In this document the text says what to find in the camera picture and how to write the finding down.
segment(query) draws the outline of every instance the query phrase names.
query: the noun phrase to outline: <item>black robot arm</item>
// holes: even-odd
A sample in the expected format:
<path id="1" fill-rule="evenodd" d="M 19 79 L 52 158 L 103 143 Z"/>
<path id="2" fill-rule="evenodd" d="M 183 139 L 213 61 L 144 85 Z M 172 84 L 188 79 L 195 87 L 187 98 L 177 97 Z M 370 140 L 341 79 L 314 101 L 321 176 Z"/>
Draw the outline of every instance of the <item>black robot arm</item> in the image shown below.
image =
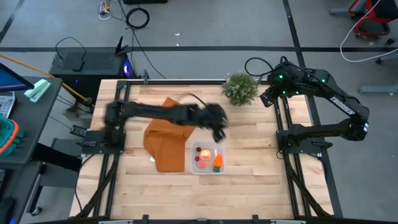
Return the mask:
<path id="1" fill-rule="evenodd" d="M 339 88 L 327 71 L 300 68 L 282 57 L 267 81 L 270 87 L 260 96 L 266 107 L 273 105 L 280 96 L 317 96 L 327 99 L 350 117 L 338 124 L 311 127 L 293 124 L 288 131 L 287 146 L 298 147 L 302 140 L 312 137 L 341 136 L 350 141 L 362 141 L 368 133 L 369 109 Z"/>
<path id="2" fill-rule="evenodd" d="M 118 145 L 123 139 L 126 120 L 135 116 L 165 119 L 173 124 L 211 129 L 215 142 L 225 137 L 223 128 L 228 120 L 219 104 L 207 104 L 204 108 L 199 108 L 197 104 L 166 107 L 118 100 L 106 107 L 104 143 Z"/>

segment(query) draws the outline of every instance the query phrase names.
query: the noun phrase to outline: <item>wooden tabletop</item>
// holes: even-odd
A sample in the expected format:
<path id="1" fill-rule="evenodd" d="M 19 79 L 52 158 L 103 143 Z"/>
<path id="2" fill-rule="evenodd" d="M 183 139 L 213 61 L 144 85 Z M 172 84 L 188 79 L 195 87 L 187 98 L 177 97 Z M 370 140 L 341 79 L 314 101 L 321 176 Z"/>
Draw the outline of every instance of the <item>wooden tabletop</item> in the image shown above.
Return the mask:
<path id="1" fill-rule="evenodd" d="M 101 82 L 91 129 L 103 127 L 104 109 L 114 99 L 116 83 L 117 80 Z M 260 93 L 266 88 L 261 86 Z M 134 85 L 129 100 L 161 105 L 166 97 L 178 100 L 180 94 L 187 92 L 205 102 L 219 103 L 226 111 L 227 172 L 225 175 L 190 173 L 188 157 L 192 141 L 212 139 L 211 131 L 199 128 L 185 145 L 185 172 L 157 172 L 143 146 L 144 130 L 150 119 L 131 118 L 125 127 L 126 148 L 119 161 L 111 218 L 141 219 L 144 214 L 150 219 L 251 219 L 253 214 L 265 219 L 292 218 L 284 162 L 275 156 L 277 123 L 273 106 L 265 108 L 259 98 L 250 106 L 232 106 L 221 96 L 219 85 Z M 198 103 L 190 96 L 178 101 Z M 304 96 L 291 98 L 289 105 L 294 123 L 311 125 Z M 83 206 L 97 188 L 102 158 L 95 155 L 80 171 L 77 194 Z M 300 158 L 307 188 L 327 212 L 333 213 L 322 164 L 308 155 Z M 107 193 L 106 189 L 100 214 L 104 214 Z M 297 198 L 303 214 L 301 197 Z M 74 200 L 70 215 L 78 212 Z"/>

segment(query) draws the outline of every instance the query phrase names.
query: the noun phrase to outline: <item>gray floor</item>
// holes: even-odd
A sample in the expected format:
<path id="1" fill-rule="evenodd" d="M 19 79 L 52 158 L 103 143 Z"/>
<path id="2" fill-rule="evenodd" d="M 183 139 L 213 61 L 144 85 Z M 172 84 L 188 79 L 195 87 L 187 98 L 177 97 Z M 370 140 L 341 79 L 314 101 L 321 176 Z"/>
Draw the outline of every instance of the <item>gray floor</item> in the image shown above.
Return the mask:
<path id="1" fill-rule="evenodd" d="M 347 6 L 345 0 L 290 0 L 290 6 L 302 47 L 339 47 L 354 22 L 349 17 L 331 17 L 330 7 Z M 121 35 L 130 44 L 131 32 L 115 19 L 100 21 L 96 7 L 100 0 L 25 0 L 20 12 L 7 32 L 0 47 L 54 47 L 66 36 L 77 38 L 88 47 L 115 46 Z M 15 8 L 15 0 L 0 1 L 0 29 Z M 280 0 L 170 0 L 167 4 L 142 5 L 150 13 L 147 28 L 138 30 L 143 46 L 268 46 L 292 47 L 293 42 Z M 111 2 L 111 10 L 120 17 L 117 2 Z M 141 21 L 142 16 L 134 18 Z M 398 24 L 391 24 L 390 36 L 398 36 Z M 355 39 L 351 35 L 347 47 L 380 47 L 386 38 L 373 45 L 368 40 Z M 65 41 L 63 47 L 77 46 Z M 54 52 L 2 52 L 25 63 L 48 71 Z M 168 78 L 224 78 L 227 73 L 243 70 L 249 57 L 263 57 L 276 64 L 281 55 L 297 63 L 295 52 L 245 52 L 245 51 L 195 51 L 195 52 L 147 52 L 157 69 Z M 349 53 L 350 59 L 360 59 L 377 53 Z M 394 150 L 398 121 L 397 97 L 383 95 L 359 95 L 361 85 L 398 83 L 395 61 L 376 65 L 373 60 L 364 63 L 345 62 L 340 53 L 304 52 L 308 67 L 328 70 L 339 86 L 357 97 L 371 110 L 370 131 L 363 142 L 348 142 L 340 138 L 330 139 L 335 145 L 329 149 L 331 166 L 336 180 L 343 215 L 347 218 L 398 221 L 398 196 L 396 186 L 398 168 Z M 135 52 L 138 72 L 149 71 L 151 78 L 159 78 L 142 52 Z M 42 76 L 27 68 L 5 60 L 0 62 L 21 75 Z M 65 90 L 60 95 L 73 100 Z M 337 123 L 344 117 L 325 100 L 317 99 L 317 107 L 323 124 Z M 61 115 L 65 105 L 56 102 L 51 115 L 72 126 Z M 88 123 L 75 123 L 89 126 Z M 73 138 L 68 129 L 49 119 L 40 142 L 50 145 L 53 138 Z M 66 218 L 73 200 L 70 189 L 46 188 L 39 200 L 44 212 L 37 217 L 26 215 L 21 223 Z"/>

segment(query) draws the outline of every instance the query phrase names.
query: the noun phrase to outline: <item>green plant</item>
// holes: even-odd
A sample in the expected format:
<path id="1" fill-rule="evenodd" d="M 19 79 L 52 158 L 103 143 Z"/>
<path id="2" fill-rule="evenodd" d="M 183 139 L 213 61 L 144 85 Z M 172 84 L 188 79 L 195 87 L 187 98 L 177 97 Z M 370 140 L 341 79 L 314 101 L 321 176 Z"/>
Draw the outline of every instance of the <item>green plant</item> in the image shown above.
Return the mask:
<path id="1" fill-rule="evenodd" d="M 222 94 L 235 106 L 250 105 L 257 97 L 258 84 L 249 74 L 237 72 L 222 86 Z"/>

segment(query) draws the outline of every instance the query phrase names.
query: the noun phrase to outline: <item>orange cloth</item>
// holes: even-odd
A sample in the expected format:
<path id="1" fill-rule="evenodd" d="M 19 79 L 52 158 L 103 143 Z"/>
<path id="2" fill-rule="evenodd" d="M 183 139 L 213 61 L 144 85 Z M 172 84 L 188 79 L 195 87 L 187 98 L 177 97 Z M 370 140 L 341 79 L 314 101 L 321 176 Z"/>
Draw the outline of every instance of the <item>orange cloth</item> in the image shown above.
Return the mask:
<path id="1" fill-rule="evenodd" d="M 167 98 L 163 106 L 178 105 Z M 153 119 L 144 133 L 144 147 L 155 159 L 159 172 L 183 172 L 185 167 L 185 141 L 194 126 L 180 126 L 166 120 Z"/>

